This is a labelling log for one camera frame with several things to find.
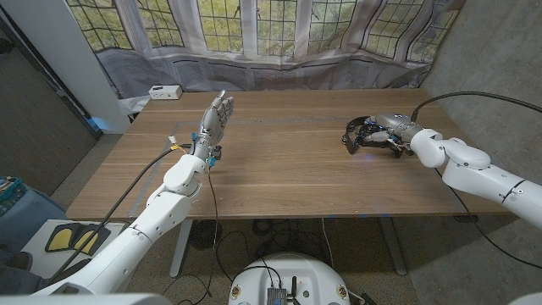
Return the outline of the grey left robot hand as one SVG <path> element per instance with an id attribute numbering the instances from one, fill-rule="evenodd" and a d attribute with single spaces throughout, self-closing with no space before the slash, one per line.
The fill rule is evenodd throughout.
<path id="1" fill-rule="evenodd" d="M 196 138 L 193 141 L 190 154 L 205 160 L 219 144 L 224 129 L 234 112 L 234 98 L 225 96 L 222 90 L 205 110 Z"/>

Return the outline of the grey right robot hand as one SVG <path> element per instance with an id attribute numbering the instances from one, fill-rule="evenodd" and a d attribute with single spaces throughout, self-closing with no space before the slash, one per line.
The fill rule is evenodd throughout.
<path id="1" fill-rule="evenodd" d="M 393 141 L 400 142 L 400 145 L 410 148 L 412 138 L 423 127 L 414 123 L 412 119 L 404 114 L 377 114 L 365 119 L 364 127 L 376 127 L 377 131 L 371 131 L 362 136 L 364 144 L 385 143 Z"/>

